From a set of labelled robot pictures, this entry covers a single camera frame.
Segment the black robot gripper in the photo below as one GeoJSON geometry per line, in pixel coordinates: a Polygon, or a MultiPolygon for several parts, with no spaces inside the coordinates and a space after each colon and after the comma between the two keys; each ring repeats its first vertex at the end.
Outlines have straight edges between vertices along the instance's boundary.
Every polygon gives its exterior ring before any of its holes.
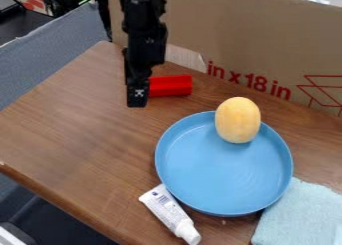
{"type": "Polygon", "coordinates": [[[127,106],[144,108],[149,95],[149,68],[164,62],[167,27],[151,10],[127,10],[123,28],[128,35],[125,67],[127,106]]]}

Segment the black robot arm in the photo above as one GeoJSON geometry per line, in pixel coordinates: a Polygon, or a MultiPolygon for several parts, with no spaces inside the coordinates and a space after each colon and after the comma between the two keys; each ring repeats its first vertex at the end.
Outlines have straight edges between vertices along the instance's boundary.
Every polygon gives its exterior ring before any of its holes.
{"type": "MultiPolygon", "coordinates": [[[[112,37],[108,0],[43,0],[47,12],[63,16],[84,3],[95,1],[107,36],[112,37]]],[[[149,96],[152,67],[164,63],[168,30],[160,16],[165,0],[119,0],[123,12],[121,30],[128,36],[123,48],[127,106],[143,108],[149,96]]]]}

